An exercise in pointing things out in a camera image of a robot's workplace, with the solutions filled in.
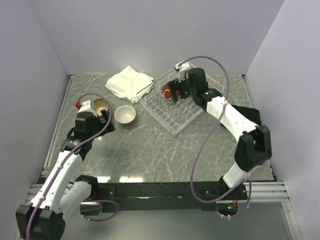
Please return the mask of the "red floral bowl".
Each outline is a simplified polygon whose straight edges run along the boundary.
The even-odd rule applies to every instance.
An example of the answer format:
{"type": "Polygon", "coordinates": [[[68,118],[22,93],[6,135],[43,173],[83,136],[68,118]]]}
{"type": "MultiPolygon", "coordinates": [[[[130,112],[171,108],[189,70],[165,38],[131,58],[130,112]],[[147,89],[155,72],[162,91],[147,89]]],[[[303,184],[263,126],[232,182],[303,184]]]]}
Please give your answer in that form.
{"type": "Polygon", "coordinates": [[[177,98],[180,97],[181,94],[175,84],[169,85],[166,83],[161,87],[160,92],[167,100],[173,101],[171,90],[175,90],[175,95],[177,98]]]}

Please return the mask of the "black patterned bowl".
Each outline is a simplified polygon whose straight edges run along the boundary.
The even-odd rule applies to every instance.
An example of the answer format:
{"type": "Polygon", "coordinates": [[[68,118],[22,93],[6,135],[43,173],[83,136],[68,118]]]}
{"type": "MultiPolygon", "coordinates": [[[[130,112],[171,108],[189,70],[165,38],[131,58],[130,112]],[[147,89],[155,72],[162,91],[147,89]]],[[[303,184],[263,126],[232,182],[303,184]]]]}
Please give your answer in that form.
{"type": "Polygon", "coordinates": [[[110,109],[108,104],[103,99],[96,99],[93,101],[94,104],[94,110],[97,113],[98,116],[102,116],[102,111],[106,111],[107,114],[110,114],[110,109]]]}

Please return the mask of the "beige speckled bowl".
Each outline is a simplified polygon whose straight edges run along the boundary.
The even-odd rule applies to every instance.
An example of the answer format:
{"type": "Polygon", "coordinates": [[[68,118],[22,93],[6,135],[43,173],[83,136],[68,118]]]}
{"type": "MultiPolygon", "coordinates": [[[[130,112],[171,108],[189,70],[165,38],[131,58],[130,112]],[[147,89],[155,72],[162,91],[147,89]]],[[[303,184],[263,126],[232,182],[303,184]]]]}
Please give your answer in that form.
{"type": "Polygon", "coordinates": [[[136,110],[130,105],[122,105],[114,112],[114,119],[121,125],[130,125],[136,116],[136,110]]]}

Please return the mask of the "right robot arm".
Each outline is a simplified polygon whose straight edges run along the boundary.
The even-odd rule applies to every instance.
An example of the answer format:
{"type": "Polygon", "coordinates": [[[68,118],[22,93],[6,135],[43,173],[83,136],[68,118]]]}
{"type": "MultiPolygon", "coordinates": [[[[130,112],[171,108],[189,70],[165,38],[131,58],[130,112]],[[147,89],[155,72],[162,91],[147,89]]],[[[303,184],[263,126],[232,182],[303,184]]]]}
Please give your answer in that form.
{"type": "Polygon", "coordinates": [[[206,113],[220,120],[237,142],[235,163],[222,177],[220,196],[231,199],[236,185],[272,157],[271,133],[265,125],[258,125],[232,106],[216,88],[210,88],[202,68],[176,67],[178,78],[167,83],[170,97],[175,103],[179,99],[192,98],[206,113]]]}

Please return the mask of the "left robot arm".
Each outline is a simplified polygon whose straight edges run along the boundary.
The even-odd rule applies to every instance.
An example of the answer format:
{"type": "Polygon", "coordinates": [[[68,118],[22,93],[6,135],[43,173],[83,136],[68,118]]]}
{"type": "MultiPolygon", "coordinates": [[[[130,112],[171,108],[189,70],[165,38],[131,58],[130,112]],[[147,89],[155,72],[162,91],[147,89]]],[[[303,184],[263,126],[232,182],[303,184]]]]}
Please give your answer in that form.
{"type": "Polygon", "coordinates": [[[39,192],[15,213],[20,237],[24,240],[59,240],[68,218],[88,200],[101,204],[102,192],[94,176],[79,176],[71,189],[71,177],[92,148],[93,140],[113,132],[115,126],[107,110],[80,109],[75,126],[63,141],[55,166],[39,192]]]}

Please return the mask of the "white folded cloth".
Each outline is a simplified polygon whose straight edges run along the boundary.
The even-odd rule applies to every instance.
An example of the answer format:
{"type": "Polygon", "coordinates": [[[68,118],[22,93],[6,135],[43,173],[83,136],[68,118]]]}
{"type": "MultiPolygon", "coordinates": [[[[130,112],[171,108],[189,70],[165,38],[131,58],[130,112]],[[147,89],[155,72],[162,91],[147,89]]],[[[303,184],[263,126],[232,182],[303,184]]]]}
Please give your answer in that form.
{"type": "Polygon", "coordinates": [[[139,98],[150,92],[153,81],[153,77],[137,72],[128,65],[121,72],[109,78],[104,86],[116,97],[136,104],[139,98]]]}

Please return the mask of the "black folded cloth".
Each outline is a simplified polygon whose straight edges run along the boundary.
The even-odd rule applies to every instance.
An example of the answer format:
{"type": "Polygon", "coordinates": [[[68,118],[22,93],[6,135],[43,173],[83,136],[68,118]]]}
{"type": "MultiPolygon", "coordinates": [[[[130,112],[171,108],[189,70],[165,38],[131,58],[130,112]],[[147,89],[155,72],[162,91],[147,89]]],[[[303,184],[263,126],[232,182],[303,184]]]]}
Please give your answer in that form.
{"type": "Polygon", "coordinates": [[[251,122],[254,122],[258,126],[262,124],[260,111],[258,109],[246,106],[232,105],[240,114],[246,117],[251,122]]]}

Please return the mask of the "black base bar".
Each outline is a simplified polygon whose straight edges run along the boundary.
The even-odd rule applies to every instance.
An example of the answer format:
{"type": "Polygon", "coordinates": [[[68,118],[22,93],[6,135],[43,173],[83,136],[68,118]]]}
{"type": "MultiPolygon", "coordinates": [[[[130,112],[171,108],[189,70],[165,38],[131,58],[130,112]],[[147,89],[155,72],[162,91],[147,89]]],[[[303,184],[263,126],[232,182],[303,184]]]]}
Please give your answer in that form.
{"type": "Polygon", "coordinates": [[[99,213],[114,213],[119,205],[120,211],[146,210],[188,210],[201,209],[215,211],[216,203],[206,204],[194,198],[189,182],[123,182],[100,183],[100,194],[89,198],[80,205],[80,213],[97,216],[99,213]]]}

